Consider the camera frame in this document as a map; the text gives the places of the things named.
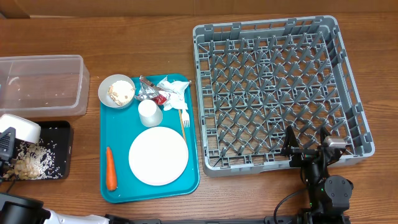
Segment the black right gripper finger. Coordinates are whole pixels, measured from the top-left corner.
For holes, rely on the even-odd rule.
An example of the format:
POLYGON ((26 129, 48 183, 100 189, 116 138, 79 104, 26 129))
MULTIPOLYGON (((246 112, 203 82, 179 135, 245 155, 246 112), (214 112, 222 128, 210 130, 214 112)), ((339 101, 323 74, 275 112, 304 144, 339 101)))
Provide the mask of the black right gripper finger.
POLYGON ((291 126, 288 126, 285 130, 285 140, 280 151, 281 156, 293 156, 298 153, 299 144, 295 136, 294 130, 291 126))
POLYGON ((320 129, 320 141, 322 146, 328 146, 328 140, 329 137, 331 136, 330 132, 325 128, 325 127, 321 127, 320 129))

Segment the rice and peanut scraps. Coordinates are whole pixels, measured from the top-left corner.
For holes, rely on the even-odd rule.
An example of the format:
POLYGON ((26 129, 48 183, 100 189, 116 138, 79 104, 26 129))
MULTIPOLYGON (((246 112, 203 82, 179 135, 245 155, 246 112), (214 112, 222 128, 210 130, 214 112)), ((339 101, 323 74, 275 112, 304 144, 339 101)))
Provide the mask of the rice and peanut scraps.
POLYGON ((2 178, 5 180, 59 179, 60 166, 55 164, 55 153, 51 148, 39 143, 21 142, 16 149, 15 163, 6 168, 2 178))

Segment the orange carrot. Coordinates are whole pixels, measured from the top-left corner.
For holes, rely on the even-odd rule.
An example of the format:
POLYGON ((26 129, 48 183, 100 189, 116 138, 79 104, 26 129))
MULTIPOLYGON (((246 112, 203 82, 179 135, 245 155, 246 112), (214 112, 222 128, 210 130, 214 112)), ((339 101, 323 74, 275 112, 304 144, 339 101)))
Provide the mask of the orange carrot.
POLYGON ((115 191, 118 186, 114 157, 111 148, 106 148, 106 187, 109 191, 115 191))

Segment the grey bowl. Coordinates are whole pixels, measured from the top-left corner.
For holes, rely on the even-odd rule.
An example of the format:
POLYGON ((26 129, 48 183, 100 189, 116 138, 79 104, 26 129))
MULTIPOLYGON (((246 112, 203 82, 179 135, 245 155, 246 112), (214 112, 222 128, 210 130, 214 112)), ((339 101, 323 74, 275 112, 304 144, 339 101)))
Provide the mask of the grey bowl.
POLYGON ((98 98, 107 107, 123 109, 134 101, 135 92, 136 86, 131 78, 115 74, 101 82, 98 88, 98 98))

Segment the white bowl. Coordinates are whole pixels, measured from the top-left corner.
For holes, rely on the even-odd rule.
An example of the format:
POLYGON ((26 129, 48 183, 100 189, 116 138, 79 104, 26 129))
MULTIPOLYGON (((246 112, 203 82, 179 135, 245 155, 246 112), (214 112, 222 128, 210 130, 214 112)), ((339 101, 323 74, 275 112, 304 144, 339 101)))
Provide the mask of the white bowl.
POLYGON ((38 143, 41 127, 28 119, 13 114, 3 114, 1 116, 1 132, 8 128, 16 130, 16 138, 21 141, 38 143))

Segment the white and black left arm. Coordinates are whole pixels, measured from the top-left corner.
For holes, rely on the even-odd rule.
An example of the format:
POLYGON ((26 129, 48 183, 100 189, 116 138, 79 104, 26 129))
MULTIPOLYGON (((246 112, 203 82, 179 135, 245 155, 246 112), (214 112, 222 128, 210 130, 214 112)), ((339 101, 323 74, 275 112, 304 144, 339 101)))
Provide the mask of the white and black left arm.
MULTIPOLYGON (((16 139, 16 129, 8 127, 1 131, 1 168, 6 162, 11 161, 16 139)), ((161 221, 159 219, 130 220, 114 215, 71 216, 62 215, 43 208, 43 202, 31 198, 23 198, 15 195, 1 193, 1 224, 43 224, 43 223, 81 223, 81 224, 109 224, 109 223, 293 223, 294 217, 284 216, 277 218, 265 217, 264 219, 229 219, 229 220, 180 220, 161 221)))

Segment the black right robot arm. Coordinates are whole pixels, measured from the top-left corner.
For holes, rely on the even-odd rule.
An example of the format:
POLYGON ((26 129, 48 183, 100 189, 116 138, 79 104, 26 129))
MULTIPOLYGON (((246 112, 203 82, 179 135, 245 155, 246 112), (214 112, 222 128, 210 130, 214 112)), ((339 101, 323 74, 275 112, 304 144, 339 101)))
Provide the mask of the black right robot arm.
POLYGON ((301 209, 292 223, 350 222, 344 212, 349 209, 354 185, 328 172, 328 166, 339 161, 346 146, 346 141, 332 137, 326 128, 321 128, 320 145, 316 149, 301 148, 292 127, 285 130, 281 154, 291 158, 289 166, 300 168, 300 178, 310 201, 310 207, 301 209))

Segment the black waste tray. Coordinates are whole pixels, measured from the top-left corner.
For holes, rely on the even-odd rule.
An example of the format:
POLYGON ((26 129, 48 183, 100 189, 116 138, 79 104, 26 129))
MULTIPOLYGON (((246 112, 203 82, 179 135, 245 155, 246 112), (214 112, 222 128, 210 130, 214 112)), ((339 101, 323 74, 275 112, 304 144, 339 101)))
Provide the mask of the black waste tray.
MULTIPOLYGON (((69 175, 72 144, 73 144, 73 129, 68 121, 39 121, 37 123, 41 127, 39 145, 51 148, 55 153, 55 164, 60 166, 62 174, 61 178, 65 179, 69 175)), ((14 157, 15 160, 17 146, 21 140, 15 141, 14 157)))

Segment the clear plastic bin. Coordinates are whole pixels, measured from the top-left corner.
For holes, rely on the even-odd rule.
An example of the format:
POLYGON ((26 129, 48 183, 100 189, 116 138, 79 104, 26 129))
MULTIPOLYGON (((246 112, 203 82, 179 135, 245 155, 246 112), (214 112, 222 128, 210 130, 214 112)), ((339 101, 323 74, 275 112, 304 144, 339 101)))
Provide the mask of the clear plastic bin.
POLYGON ((89 88, 90 73, 80 55, 1 58, 1 114, 82 116, 89 88))

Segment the wooden chopstick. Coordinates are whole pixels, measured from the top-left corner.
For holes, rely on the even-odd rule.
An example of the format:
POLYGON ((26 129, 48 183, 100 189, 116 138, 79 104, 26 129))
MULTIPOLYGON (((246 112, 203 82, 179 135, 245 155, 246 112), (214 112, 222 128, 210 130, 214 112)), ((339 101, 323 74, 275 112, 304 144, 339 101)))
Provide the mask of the wooden chopstick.
POLYGON ((182 136, 184 138, 184 141, 186 142, 186 136, 185 136, 185 129, 184 129, 184 125, 183 125, 183 118, 182 118, 182 111, 178 110, 179 113, 179 117, 180 117, 180 124, 181 124, 181 129, 182 129, 182 136))

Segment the crumpled white napkin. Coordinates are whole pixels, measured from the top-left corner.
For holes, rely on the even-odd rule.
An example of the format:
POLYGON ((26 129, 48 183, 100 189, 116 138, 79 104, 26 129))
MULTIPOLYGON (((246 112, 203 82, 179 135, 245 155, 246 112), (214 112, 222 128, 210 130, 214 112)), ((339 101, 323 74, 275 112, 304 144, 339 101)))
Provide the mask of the crumpled white napkin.
POLYGON ((185 90, 189 87, 190 82, 174 81, 169 82, 167 77, 158 82, 157 87, 163 89, 167 94, 167 100, 163 104, 164 111, 173 109, 187 110, 188 106, 185 102, 185 90))

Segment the red sauce packet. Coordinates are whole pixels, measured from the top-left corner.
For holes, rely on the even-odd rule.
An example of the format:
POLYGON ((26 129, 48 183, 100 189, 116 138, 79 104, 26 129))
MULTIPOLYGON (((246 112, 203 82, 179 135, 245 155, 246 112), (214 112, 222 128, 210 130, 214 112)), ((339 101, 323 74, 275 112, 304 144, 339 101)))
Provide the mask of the red sauce packet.
POLYGON ((152 101, 154 101, 157 105, 163 105, 167 100, 168 98, 161 94, 152 98, 152 101))

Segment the teal plastic tray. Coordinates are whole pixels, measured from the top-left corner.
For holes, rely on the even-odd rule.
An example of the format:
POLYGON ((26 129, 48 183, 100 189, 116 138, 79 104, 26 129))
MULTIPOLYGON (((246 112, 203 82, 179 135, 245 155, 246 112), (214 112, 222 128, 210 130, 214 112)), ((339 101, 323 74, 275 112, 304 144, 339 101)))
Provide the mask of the teal plastic tray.
POLYGON ((141 182, 129 165, 129 151, 135 138, 147 129, 140 119, 139 101, 123 109, 100 107, 100 189, 103 198, 110 203, 134 202, 162 197, 185 195, 194 192, 200 183, 197 137, 193 115, 190 89, 185 90, 185 102, 188 106, 190 126, 185 129, 188 147, 188 161, 185 170, 177 180, 161 186, 152 186, 141 182), (106 148, 113 153, 116 169, 117 188, 109 191, 106 187, 106 148))

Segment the translucent plastic cup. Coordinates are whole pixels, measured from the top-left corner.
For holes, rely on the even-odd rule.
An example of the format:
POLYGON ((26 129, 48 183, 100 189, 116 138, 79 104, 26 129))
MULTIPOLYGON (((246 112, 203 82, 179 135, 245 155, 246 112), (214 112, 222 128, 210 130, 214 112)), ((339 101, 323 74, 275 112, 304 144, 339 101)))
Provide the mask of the translucent plastic cup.
POLYGON ((147 128, 158 126, 162 122, 162 111, 152 100, 144 100, 140 102, 138 112, 141 123, 147 128))

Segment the crumpled foil wrapper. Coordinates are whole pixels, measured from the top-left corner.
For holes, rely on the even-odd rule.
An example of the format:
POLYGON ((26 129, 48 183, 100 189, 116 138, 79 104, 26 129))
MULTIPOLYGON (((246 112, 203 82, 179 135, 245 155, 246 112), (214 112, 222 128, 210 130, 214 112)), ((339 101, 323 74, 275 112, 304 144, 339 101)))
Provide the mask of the crumpled foil wrapper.
POLYGON ((162 90, 160 87, 157 87, 142 75, 139 77, 139 84, 140 89, 138 94, 135 96, 135 99, 139 101, 153 99, 157 97, 162 90))

